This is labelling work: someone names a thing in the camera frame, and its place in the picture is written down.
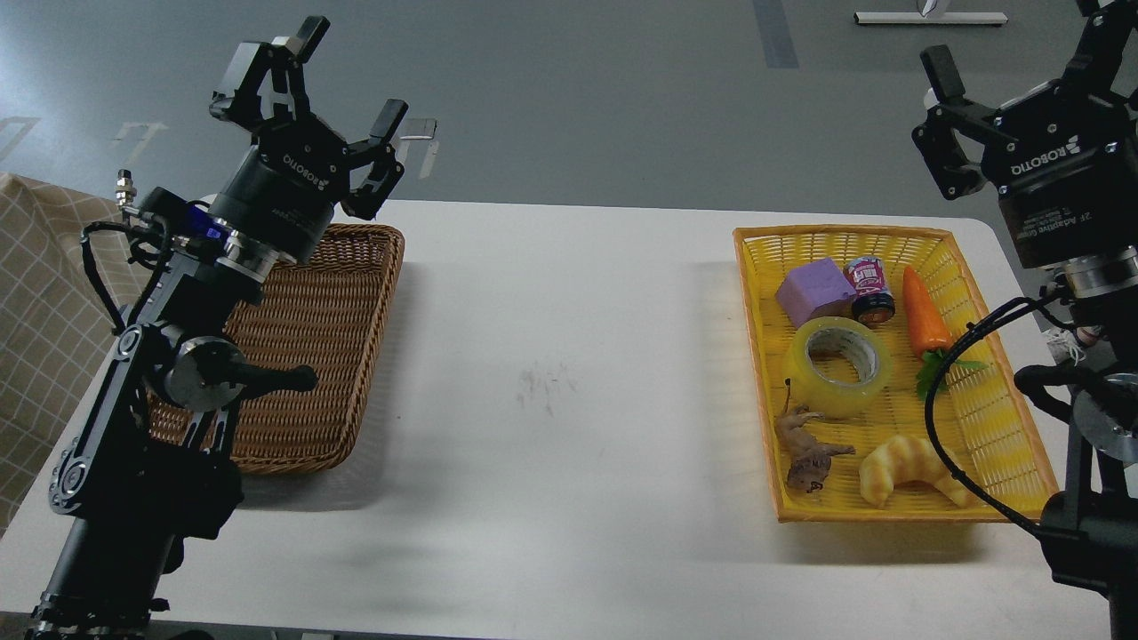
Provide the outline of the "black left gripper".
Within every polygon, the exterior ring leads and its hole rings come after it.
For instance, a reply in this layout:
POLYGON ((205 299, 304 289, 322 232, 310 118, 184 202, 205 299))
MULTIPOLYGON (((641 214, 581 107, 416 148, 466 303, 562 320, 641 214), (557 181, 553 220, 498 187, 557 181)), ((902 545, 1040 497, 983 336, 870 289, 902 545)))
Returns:
POLYGON ((409 110, 402 99, 387 99, 366 139, 348 147, 325 125, 277 125, 310 117, 302 66, 330 25, 325 16, 308 16, 292 36, 241 42, 211 98, 212 117, 258 132, 236 175, 212 200, 211 216, 298 263, 308 263, 316 251, 333 203, 341 200, 348 216, 371 221, 404 175, 395 150, 409 110), (365 179, 347 194, 349 169, 365 166, 365 179))

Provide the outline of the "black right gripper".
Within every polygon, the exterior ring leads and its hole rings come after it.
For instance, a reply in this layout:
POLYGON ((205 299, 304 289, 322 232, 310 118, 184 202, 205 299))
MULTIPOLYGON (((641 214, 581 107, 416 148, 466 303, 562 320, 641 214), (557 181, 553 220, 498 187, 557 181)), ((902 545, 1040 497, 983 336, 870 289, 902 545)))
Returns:
POLYGON ((1063 84, 1053 80, 1003 104, 999 129, 993 108, 965 97, 950 48, 920 54, 934 102, 913 142, 947 200, 981 190, 987 179, 997 188, 1025 268, 1121 251, 1137 235, 1135 117, 1127 106, 1135 91, 1112 90, 1135 32, 1135 2, 1077 1, 1077 9, 1085 31, 1063 84), (1012 141, 1001 142, 1000 131, 1012 141), (981 169, 959 134, 984 146, 981 169))

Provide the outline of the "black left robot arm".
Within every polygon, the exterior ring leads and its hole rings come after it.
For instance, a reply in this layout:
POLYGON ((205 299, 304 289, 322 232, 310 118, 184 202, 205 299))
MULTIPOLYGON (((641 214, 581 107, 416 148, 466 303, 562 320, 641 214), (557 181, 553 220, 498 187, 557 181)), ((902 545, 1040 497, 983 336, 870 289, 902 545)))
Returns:
POLYGON ((187 538, 214 540, 244 501, 232 460, 245 401, 310 392, 310 366, 249 364, 224 333, 259 304, 280 260, 310 262, 333 208, 372 220, 404 173, 395 137, 409 106, 389 99, 366 138, 346 142, 310 109, 304 68, 330 23, 244 41, 212 93, 212 117, 251 134, 211 203, 116 182, 118 221, 81 235, 83 268, 114 343, 82 427, 53 466, 46 502, 73 519, 28 639, 142 639, 159 580, 187 538))

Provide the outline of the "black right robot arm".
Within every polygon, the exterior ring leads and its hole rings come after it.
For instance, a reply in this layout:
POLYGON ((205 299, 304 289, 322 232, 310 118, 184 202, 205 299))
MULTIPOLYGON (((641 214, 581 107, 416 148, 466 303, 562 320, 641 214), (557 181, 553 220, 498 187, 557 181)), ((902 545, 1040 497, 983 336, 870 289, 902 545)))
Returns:
POLYGON ((1014 385, 1067 427, 1065 484, 1038 522, 988 494, 956 463, 951 477, 1039 542, 1064 586, 1105 596, 1110 635, 1135 637, 1135 498, 1125 466, 1135 463, 1135 96, 1112 85, 1135 33, 1133 1, 1081 1, 1085 32, 1059 77, 992 108, 965 95, 950 49, 922 51, 934 101, 913 141, 943 198, 992 184, 1022 266, 1053 272, 1036 300, 1019 297, 968 325, 924 402, 935 435, 935 389, 950 366, 979 340, 1049 304, 1070 310, 1074 328, 1098 327, 1115 356, 1104 370, 1024 367, 1014 385))

